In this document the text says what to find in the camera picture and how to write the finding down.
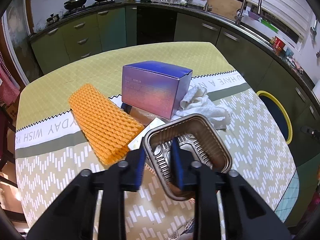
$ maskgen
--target patterned tablecloth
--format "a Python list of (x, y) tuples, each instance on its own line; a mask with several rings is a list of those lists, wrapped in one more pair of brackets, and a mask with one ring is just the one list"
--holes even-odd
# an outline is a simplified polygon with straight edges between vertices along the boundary
[[(232, 168), (276, 209), (296, 167), (263, 102), (212, 44), (162, 43), (105, 52), (71, 63), (23, 90), (17, 119), (16, 172), (30, 226), (82, 169), (97, 172), (107, 168), (74, 120), (68, 106), (70, 94), (90, 82), (120, 106), (122, 66), (145, 60), (192, 68), (196, 77), (190, 87), (206, 87), (215, 104), (225, 103), (233, 109), (231, 124), (218, 131), (232, 156)], [(125, 193), (128, 239), (166, 239), (175, 231), (180, 233), (193, 215), (193, 204), (170, 200), (157, 176), (147, 168), (139, 192)]]

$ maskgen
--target purple box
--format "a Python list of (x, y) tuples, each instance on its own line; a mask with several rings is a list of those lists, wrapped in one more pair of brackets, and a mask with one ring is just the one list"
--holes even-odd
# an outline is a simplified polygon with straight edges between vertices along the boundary
[(157, 61), (123, 66), (122, 102), (166, 119), (188, 92), (192, 70)]

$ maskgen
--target wooden cutting board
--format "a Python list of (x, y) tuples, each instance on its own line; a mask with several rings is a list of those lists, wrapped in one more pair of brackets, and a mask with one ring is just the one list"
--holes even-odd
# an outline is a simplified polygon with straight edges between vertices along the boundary
[(208, 4), (212, 7), (211, 12), (234, 21), (242, 2), (237, 0), (208, 0)]

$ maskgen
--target blue box top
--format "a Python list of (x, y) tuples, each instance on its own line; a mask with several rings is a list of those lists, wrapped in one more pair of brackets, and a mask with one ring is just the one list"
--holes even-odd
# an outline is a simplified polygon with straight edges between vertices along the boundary
[(178, 79), (192, 72), (192, 69), (188, 69), (185, 67), (180, 67), (180, 66), (176, 66), (176, 65), (172, 65), (164, 62), (152, 61), (152, 60), (133, 63), (125, 66), (133, 67), (141, 70), (147, 70), (147, 71), (151, 71), (154, 73), (158, 73), (158, 74), (162, 74), (162, 75), (166, 75), (166, 76), (170, 76)]

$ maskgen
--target screw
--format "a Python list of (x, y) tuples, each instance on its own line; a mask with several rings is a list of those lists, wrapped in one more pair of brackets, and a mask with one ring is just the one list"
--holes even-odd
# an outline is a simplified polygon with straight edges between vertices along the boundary
[(231, 170), (231, 171), (229, 171), (229, 175), (230, 175), (231, 177), (237, 177), (237, 176), (239, 175), (239, 173), (238, 173), (238, 171)]
[(129, 163), (127, 161), (118, 162), (118, 167), (120, 167), (120, 168), (125, 168), (128, 165), (129, 165)]
[(91, 171), (89, 169), (85, 169), (80, 173), (82, 177), (88, 177), (90, 174), (91, 174)]
[(199, 161), (193, 161), (191, 163), (191, 166), (194, 167), (194, 168), (200, 168), (201, 167), (201, 162)]

